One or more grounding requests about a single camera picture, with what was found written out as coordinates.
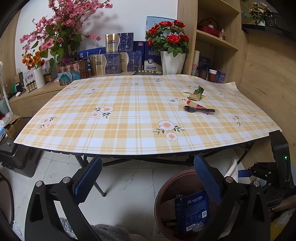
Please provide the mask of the person's right hand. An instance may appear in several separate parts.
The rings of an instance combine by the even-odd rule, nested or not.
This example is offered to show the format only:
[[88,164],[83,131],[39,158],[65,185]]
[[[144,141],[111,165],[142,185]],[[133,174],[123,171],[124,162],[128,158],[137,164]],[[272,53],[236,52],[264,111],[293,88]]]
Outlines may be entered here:
[[274,207],[272,210],[273,211],[282,211],[290,208],[295,208],[296,207],[296,195],[290,196],[286,199],[284,199],[279,206]]

